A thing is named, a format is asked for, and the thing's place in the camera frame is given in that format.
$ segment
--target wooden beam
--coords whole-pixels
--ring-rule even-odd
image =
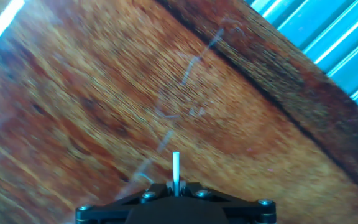
[[[157,0],[216,50],[358,183],[358,106],[243,0]]]

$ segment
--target black mount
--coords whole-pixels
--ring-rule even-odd
[[[76,209],[76,224],[273,224],[276,204],[270,200],[248,202],[203,187],[182,183],[173,196],[172,183],[152,184],[104,206]]]

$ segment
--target wooden surface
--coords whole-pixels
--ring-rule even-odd
[[[175,84],[205,47],[153,0],[27,2],[0,40],[0,223],[72,223],[148,186],[147,158],[170,179],[173,151],[185,180],[272,198],[281,223],[358,223],[358,185],[230,63],[208,51]]]
[[[358,183],[358,106],[243,0],[158,0],[276,101]]]

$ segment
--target corrugated metal sheet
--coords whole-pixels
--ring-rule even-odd
[[[358,0],[245,0],[358,104]]]

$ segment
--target bolt head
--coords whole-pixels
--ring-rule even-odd
[[[93,207],[93,205],[83,205],[78,209],[81,211],[85,211],[85,210],[91,209],[92,207]]]
[[[270,199],[260,199],[258,200],[258,203],[260,203],[261,205],[270,205],[271,203],[273,203],[273,201]]]
[[[196,192],[197,197],[206,197],[209,195],[209,191],[207,190],[199,190]]]
[[[155,197],[155,192],[144,192],[142,197],[143,198],[153,198],[153,197]]]

